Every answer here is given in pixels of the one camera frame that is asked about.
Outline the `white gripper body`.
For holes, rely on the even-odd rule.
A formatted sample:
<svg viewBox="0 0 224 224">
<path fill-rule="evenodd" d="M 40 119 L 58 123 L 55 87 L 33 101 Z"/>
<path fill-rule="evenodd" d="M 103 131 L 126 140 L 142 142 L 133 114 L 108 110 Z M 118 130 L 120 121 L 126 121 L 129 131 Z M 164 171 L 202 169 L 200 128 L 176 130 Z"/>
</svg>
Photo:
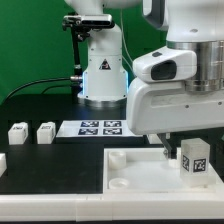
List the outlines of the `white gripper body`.
<svg viewBox="0 0 224 224">
<path fill-rule="evenodd" d="M 224 126 L 224 90 L 187 93 L 183 82 L 130 85 L 126 120 L 134 134 L 159 134 Z"/>
</svg>

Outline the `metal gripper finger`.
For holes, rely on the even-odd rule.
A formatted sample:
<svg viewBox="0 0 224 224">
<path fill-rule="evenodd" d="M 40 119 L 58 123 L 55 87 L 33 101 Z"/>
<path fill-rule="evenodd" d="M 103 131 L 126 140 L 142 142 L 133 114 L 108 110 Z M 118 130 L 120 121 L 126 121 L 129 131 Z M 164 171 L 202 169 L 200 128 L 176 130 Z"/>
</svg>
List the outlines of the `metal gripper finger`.
<svg viewBox="0 0 224 224">
<path fill-rule="evenodd" d="M 160 141 L 165 147 L 164 154 L 168 159 L 176 159 L 177 158 L 177 147 L 176 145 L 167 137 L 165 133 L 158 134 Z"/>
</svg>

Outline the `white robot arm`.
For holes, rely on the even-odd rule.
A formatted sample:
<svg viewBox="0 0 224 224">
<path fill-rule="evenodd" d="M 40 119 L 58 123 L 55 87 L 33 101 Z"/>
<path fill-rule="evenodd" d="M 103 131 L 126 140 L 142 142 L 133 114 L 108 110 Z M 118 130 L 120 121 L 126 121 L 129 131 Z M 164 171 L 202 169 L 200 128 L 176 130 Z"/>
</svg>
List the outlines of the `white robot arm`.
<svg viewBox="0 0 224 224">
<path fill-rule="evenodd" d="M 90 36 L 82 102 L 127 100 L 135 134 L 224 127 L 224 0 L 64 0 L 76 13 L 63 24 Z M 166 45 L 122 67 L 121 30 L 105 8 L 140 3 L 145 19 L 167 31 Z"/>
</svg>

